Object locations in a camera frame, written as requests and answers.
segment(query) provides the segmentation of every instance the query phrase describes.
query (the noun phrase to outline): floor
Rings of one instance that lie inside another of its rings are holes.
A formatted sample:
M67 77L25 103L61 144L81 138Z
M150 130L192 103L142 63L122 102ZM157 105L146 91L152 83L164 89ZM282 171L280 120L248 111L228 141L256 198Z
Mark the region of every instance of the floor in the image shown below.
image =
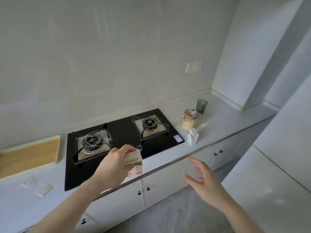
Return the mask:
M237 161L232 161L215 171L222 181ZM106 233L232 233L226 217L217 209L204 203L187 186L168 198L111 228Z

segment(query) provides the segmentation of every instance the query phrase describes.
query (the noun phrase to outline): glass jar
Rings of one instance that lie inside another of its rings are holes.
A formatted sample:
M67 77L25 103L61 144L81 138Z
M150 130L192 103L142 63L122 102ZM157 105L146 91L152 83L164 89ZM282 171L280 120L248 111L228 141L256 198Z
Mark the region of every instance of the glass jar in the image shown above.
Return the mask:
M186 131L189 131L189 128L195 128L196 127L196 119L199 116L199 114L195 110L188 109L185 111L184 117L183 117L183 123L182 127Z

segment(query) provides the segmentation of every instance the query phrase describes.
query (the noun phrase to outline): electrical outlet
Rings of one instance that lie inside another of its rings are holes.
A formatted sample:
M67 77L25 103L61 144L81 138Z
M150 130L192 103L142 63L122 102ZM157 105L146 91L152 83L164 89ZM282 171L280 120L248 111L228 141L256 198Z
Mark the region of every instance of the electrical outlet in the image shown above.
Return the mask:
M192 72L194 72L194 64L195 64L195 63L187 63L186 73L192 73Z
M195 62L195 64L194 64L194 72L201 71L201 69L202 69L202 64L203 64L202 61L200 61L200 62Z

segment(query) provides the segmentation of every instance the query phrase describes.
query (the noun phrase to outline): human hand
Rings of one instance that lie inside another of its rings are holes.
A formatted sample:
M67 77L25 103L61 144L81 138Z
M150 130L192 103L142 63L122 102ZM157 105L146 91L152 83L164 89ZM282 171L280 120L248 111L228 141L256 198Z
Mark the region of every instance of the human hand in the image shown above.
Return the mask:
M194 170L202 173L203 177L194 180L185 175L185 181L193 187L204 202L224 212L230 204L234 203L234 200L221 185L215 173L204 162L192 157L188 159L198 165Z
M135 150L130 145L123 145L121 149L113 148L101 161L91 179L95 180L103 190L117 187L135 166L129 164L123 167L124 155Z

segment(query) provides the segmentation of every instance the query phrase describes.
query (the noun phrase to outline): blue and white sticker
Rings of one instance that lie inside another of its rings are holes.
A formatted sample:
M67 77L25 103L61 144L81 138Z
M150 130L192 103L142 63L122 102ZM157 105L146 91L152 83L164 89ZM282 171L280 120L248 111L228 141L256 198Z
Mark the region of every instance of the blue and white sticker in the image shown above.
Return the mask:
M179 135L175 135L174 138L178 143L184 141Z

